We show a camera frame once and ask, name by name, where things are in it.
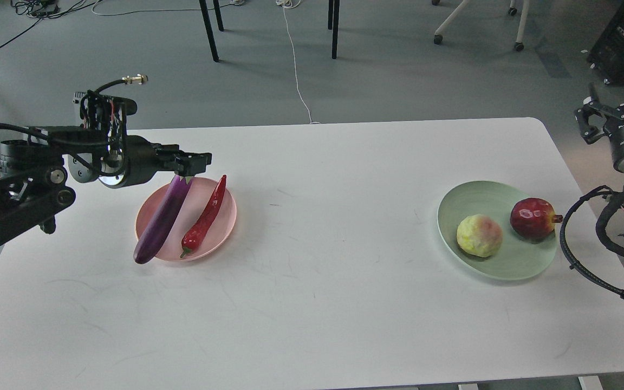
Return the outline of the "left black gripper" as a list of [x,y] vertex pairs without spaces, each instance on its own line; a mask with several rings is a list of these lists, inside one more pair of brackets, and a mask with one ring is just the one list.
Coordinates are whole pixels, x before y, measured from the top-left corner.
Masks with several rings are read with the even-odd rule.
[[103,185],[112,189],[144,184],[158,171],[172,171],[178,176],[197,176],[205,173],[211,165],[211,153],[182,153],[178,144],[151,143],[138,135],[127,138],[125,148],[118,160],[124,164],[119,173],[115,168],[104,165],[110,176],[100,176]]

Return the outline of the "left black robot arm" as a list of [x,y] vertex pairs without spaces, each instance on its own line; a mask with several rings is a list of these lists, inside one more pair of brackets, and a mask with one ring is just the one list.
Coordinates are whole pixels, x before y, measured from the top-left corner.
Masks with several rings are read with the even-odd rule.
[[125,76],[77,93],[76,126],[0,123],[0,130],[23,135],[0,143],[0,246],[37,226],[54,233],[55,216],[76,200],[76,192],[67,185],[69,178],[78,183],[99,180],[105,187],[121,189],[144,184],[159,171],[171,171],[174,178],[166,198],[139,238],[134,260],[144,264],[156,256],[170,232],[158,223],[175,222],[193,178],[206,171],[212,155],[128,135],[127,119],[136,113],[136,102],[105,91],[147,81],[146,75]]

